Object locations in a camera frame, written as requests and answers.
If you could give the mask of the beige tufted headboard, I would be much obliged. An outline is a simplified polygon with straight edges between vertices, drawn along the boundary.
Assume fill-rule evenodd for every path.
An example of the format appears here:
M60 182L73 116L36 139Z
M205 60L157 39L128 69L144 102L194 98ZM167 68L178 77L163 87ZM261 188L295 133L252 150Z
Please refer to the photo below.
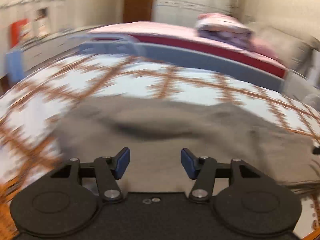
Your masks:
M308 33L290 28L274 27L266 23L247 24L255 37L272 47L279 61L304 76L312 67L313 52L319 49L319 40Z

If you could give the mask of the grey pants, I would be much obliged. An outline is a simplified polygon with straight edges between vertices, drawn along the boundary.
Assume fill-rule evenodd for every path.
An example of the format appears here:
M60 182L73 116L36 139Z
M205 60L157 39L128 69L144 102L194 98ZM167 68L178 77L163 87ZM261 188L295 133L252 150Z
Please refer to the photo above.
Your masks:
M121 187L189 191L180 151L220 163L241 159L297 193L319 188L319 158L306 135L288 132L231 103L200 106L159 99L88 98L53 131L65 158L83 162L129 148Z

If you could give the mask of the white orange patterned bedsheet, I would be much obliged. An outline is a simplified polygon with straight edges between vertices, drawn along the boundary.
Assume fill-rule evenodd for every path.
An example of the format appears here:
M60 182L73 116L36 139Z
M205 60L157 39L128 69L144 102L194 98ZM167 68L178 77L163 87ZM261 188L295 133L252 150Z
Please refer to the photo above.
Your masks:
M1 239L17 230L12 198L48 172L60 152L50 135L88 96L124 95L199 105L231 102L319 143L319 112L306 103L214 71L116 55L76 55L29 75L1 96Z

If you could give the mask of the white metal bed frame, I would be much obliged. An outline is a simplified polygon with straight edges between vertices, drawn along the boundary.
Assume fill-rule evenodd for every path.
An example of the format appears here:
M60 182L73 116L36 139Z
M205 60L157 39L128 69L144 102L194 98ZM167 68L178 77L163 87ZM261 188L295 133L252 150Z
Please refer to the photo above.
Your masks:
M145 57L146 51L140 41L123 34L81 34L70 39L83 40L78 46L78 54L119 54Z

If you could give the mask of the folded pink floral quilt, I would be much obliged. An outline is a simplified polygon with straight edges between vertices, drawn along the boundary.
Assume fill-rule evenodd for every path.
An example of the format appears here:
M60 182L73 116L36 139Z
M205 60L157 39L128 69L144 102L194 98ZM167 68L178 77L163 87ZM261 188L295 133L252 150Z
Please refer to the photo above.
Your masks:
M199 37L251 49L252 31L236 18L221 13L201 14L195 23Z

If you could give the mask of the red cat picture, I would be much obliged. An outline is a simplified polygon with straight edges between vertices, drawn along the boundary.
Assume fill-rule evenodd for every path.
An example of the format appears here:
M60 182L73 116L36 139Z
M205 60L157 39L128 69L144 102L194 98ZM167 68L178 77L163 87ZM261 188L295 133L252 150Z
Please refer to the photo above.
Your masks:
M10 48L14 48L20 41L22 27L28 23L26 18L13 22L9 27Z

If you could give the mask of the pink mattress large bed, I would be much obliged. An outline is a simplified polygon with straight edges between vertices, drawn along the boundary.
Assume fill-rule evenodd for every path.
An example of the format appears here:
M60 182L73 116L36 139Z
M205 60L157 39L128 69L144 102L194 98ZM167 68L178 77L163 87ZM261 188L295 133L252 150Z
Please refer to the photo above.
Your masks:
M190 49L244 63L283 78L288 68L278 60L236 46L199 37L193 28L157 22L131 22L95 28L89 34L131 35L140 42Z

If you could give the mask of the pink pillow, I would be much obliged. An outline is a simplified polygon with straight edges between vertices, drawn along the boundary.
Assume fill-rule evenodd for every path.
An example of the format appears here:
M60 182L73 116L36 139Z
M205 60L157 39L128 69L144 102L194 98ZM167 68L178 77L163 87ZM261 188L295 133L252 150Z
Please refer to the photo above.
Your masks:
M251 48L252 51L257 54L263 55L278 62L280 61L279 56L275 52L274 48L268 42L260 38L253 37L251 39Z

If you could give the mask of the brown wooden door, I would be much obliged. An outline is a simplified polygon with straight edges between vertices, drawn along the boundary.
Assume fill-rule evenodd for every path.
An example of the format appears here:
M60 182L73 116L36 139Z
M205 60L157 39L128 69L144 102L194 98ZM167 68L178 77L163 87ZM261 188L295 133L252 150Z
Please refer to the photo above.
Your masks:
M124 0L123 22L151 21L153 0Z

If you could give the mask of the low white dresser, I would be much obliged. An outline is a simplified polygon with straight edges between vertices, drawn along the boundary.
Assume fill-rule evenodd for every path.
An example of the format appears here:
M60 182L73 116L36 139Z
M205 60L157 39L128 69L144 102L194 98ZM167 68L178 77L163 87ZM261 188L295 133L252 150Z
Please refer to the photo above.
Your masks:
M82 40L70 39L71 36L87 34L88 32L89 30L87 29L64 34L56 34L54 36L48 36L40 41L35 41L28 45L16 46L11 50L19 49L23 51L23 70L26 77L27 72L31 70L31 68L34 68L39 64L42 64L48 60L51 60L52 58L73 50L82 42Z

